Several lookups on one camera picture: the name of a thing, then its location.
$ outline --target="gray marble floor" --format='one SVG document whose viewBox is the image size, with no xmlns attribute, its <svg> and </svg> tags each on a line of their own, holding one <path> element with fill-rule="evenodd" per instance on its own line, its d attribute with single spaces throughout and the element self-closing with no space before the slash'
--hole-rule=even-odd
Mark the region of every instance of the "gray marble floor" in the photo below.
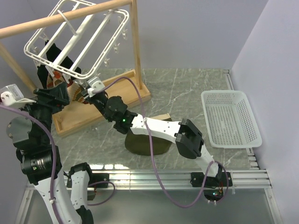
<svg viewBox="0 0 299 224">
<path fill-rule="evenodd" d="M 104 80 L 123 72 L 105 69 L 101 71 L 101 78 Z M 222 70 L 146 69 L 142 73 L 152 94 L 152 99 L 144 103 L 147 117 L 169 113 L 174 121 L 188 118 L 203 133 L 206 147 L 215 160 L 227 168 L 250 168 L 245 149 L 210 145 L 200 95 L 204 90 L 228 89 Z M 139 106 L 130 111 L 141 112 Z M 135 155 L 125 148 L 125 135 L 115 131 L 112 123 L 102 121 L 64 138 L 60 138 L 54 128 L 52 133 L 65 170 L 85 161 L 93 169 L 152 169 L 149 156 Z M 169 152 L 155 156 L 155 161 L 158 169 L 198 168 L 195 161 L 180 156 L 174 144 Z"/>
</svg>

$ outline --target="wooden stand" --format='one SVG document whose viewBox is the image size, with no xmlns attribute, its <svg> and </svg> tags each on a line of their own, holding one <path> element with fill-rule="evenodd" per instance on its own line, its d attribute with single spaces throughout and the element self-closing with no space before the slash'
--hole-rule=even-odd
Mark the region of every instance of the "wooden stand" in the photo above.
<svg viewBox="0 0 299 224">
<path fill-rule="evenodd" d="M 68 20 L 73 20 L 79 17 L 95 14 L 98 12 L 106 11 L 109 9 L 118 8 L 124 5 L 130 5 L 130 17 L 131 17 L 131 28 L 132 28 L 132 39 L 134 48 L 134 62 L 135 70 L 125 72 L 119 76 L 112 77 L 103 81 L 104 85 L 112 83 L 115 79 L 126 76 L 129 77 L 134 84 L 137 86 L 139 93 L 142 97 L 142 101 L 147 101 L 151 98 L 150 92 L 142 82 L 141 78 L 141 67 L 140 67 L 140 50 L 139 50 L 139 34 L 138 34 L 138 19 L 137 19 L 137 2 L 136 0 L 111 0 L 103 2 L 94 6 L 84 7 L 70 12 L 65 12 L 64 16 Z M 36 30 L 39 28 L 51 26 L 64 22 L 64 18 L 59 15 L 48 16 L 38 20 L 25 22 L 22 24 L 14 25 L 0 29 L 0 39 L 30 30 Z M 15 71 L 15 73 L 21 78 L 25 85 L 30 88 L 31 91 L 35 88 L 30 78 L 25 74 L 22 68 L 17 62 L 11 57 L 9 52 L 0 43 L 0 55 L 8 63 L 8 65 Z M 129 107 L 138 105 L 139 99 L 137 93 L 128 80 L 121 80 L 114 84 L 107 90 L 109 97 L 121 96 L 122 100 Z M 63 111 L 53 115 L 53 122 L 55 124 L 57 133 L 60 136 L 66 136 L 74 133 L 79 129 L 86 127 L 94 122 L 103 119 L 100 112 L 93 105 L 85 105 L 78 102 L 71 102 L 70 105 L 66 106 Z"/>
</svg>

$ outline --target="light purple wall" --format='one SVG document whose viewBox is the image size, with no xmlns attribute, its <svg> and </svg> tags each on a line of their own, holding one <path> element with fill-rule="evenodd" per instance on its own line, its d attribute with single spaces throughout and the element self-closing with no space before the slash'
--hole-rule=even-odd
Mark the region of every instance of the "light purple wall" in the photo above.
<svg viewBox="0 0 299 224">
<path fill-rule="evenodd" d="M 99 3 L 105 0 L 90 1 Z M 58 1 L 28 2 L 39 17 L 45 17 Z M 138 0 L 142 67 L 231 69 L 266 2 Z M 112 30 L 107 29 L 105 33 L 111 36 Z M 64 41 L 57 43 L 60 47 L 65 44 Z M 96 45 L 101 50 L 104 47 L 100 43 Z M 120 53 L 111 57 L 111 67 L 133 67 L 132 49 L 129 36 L 127 42 L 121 42 Z M 72 58 L 75 55 L 78 52 L 70 54 Z M 83 62 L 81 67 L 89 65 Z"/>
<path fill-rule="evenodd" d="M 232 68 L 262 133 L 255 149 L 285 224 L 298 223 L 299 1 L 269 0 Z"/>
<path fill-rule="evenodd" d="M 11 26 L 17 23 L 36 19 L 30 5 L 26 1 L 10 0 L 1 1 L 0 27 Z M 33 76 L 34 66 L 32 60 L 23 53 L 23 46 L 32 33 L 25 33 L 1 40 L 8 51 L 16 58 L 18 63 Z M 16 83 L 26 96 L 30 95 L 27 87 L 15 75 L 5 61 L 0 57 L 0 88 Z M 15 116 L 11 113 L 0 111 L 0 223 L 12 224 L 24 194 L 27 178 L 21 172 L 20 162 L 15 156 L 15 147 L 6 135 L 6 126 Z"/>
</svg>

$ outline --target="white plastic basket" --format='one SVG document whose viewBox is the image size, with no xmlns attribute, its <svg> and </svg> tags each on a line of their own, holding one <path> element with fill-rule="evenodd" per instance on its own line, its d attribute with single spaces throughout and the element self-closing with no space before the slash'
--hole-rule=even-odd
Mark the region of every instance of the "white plastic basket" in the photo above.
<svg viewBox="0 0 299 224">
<path fill-rule="evenodd" d="M 204 91 L 201 99 L 213 147 L 250 148 L 262 144 L 261 134 L 244 92 Z"/>
</svg>

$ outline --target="wooden rod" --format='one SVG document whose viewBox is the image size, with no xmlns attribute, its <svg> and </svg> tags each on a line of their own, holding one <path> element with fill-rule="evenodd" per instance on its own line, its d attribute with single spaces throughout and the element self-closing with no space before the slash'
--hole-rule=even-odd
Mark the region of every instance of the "wooden rod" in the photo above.
<svg viewBox="0 0 299 224">
<path fill-rule="evenodd" d="M 134 48 L 135 79 L 136 79 L 137 86 L 139 87 L 140 90 L 142 90 L 137 0 L 132 0 L 132 4 L 130 5 L 130 16 L 131 16 L 131 29 L 132 29 L 133 48 Z"/>
<path fill-rule="evenodd" d="M 125 6 L 131 4 L 132 0 L 111 0 L 107 2 L 103 2 L 94 6 L 88 6 L 85 8 L 76 9 L 74 11 L 69 11 L 64 13 L 64 16 L 68 20 L 73 20 L 79 17 L 88 16 L 91 14 L 107 11 L 109 9 L 118 8 L 121 6 Z M 33 20 L 30 22 L 21 23 L 18 25 L 6 27 L 0 29 L 0 39 L 13 36 L 16 34 L 24 33 L 31 30 L 40 29 L 43 27 L 48 27 L 51 25 L 55 25 L 58 23 L 64 22 L 64 19 L 61 15 L 53 15 L 45 18 L 41 18 L 38 20 Z"/>
<path fill-rule="evenodd" d="M 11 69 L 17 74 L 17 76 L 23 81 L 23 83 L 33 92 L 37 87 L 28 77 L 22 67 L 16 62 L 4 45 L 0 42 L 0 56 L 6 61 Z"/>
</svg>

